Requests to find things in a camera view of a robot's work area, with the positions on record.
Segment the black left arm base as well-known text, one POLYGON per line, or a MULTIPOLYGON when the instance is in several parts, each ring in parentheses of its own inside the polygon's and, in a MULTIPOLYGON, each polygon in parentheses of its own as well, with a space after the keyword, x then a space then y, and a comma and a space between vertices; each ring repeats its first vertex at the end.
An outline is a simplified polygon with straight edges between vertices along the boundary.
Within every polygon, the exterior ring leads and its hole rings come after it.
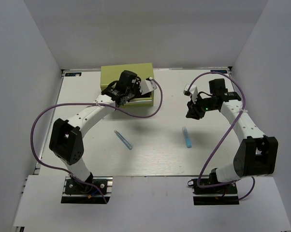
POLYGON ((109 202, 113 186, 112 177, 94 177, 92 186, 78 183, 71 177, 66 177, 62 191, 61 203, 63 204, 106 204, 109 202))

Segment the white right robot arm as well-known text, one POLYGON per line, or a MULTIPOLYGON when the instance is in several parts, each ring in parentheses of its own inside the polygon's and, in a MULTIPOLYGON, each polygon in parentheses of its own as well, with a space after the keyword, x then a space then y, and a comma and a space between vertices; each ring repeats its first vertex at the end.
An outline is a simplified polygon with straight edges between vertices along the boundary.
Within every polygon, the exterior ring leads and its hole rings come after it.
POLYGON ((235 132, 240 146, 231 163, 211 171, 204 187, 219 193, 233 181, 273 174, 277 139, 256 126, 244 109, 244 99, 237 92, 229 92, 223 78, 209 81, 209 90, 210 97, 202 98, 195 85, 185 86, 184 94, 190 97, 186 117, 199 120, 206 112, 218 110, 230 123, 228 130, 235 132))

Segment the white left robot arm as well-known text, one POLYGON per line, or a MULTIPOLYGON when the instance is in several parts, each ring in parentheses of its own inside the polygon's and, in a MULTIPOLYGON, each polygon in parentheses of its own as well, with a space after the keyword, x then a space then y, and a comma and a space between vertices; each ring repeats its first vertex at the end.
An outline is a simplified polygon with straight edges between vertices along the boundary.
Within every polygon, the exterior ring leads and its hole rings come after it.
POLYGON ((118 80, 110 83, 101 92, 93 106, 84 108, 66 120, 59 118, 54 122, 49 149, 78 179, 76 187, 81 192, 87 193, 93 187, 93 175, 82 158, 83 137, 103 117, 115 111, 115 107, 141 96, 140 83, 141 78, 136 73, 124 70, 118 80))

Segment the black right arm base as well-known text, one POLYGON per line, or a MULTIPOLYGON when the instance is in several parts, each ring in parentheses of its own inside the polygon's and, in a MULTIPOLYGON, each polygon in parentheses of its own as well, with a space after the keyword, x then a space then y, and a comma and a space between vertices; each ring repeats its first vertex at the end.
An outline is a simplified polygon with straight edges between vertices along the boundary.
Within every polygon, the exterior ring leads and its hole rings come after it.
POLYGON ((236 184, 203 189, 197 186, 196 178, 189 180, 187 185, 193 189, 193 204, 195 206, 239 205, 236 184))

